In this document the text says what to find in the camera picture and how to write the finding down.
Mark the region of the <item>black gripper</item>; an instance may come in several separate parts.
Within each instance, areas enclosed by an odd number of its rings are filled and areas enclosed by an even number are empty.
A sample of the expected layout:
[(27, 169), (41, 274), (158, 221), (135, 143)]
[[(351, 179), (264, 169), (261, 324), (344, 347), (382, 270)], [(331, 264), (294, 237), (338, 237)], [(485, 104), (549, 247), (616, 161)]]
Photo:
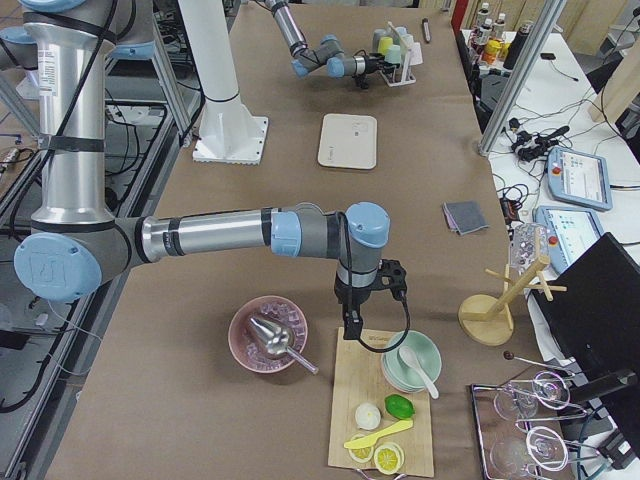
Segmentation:
[(359, 341), (362, 332), (360, 307), (372, 292), (390, 291), (399, 302), (406, 301), (406, 270), (398, 260), (382, 259), (378, 267), (361, 274), (338, 264), (334, 292), (342, 306), (344, 340)]
[(352, 78), (360, 89), (368, 89), (367, 76), (385, 69), (385, 56), (380, 53), (367, 53), (364, 50), (353, 56), (354, 72)]

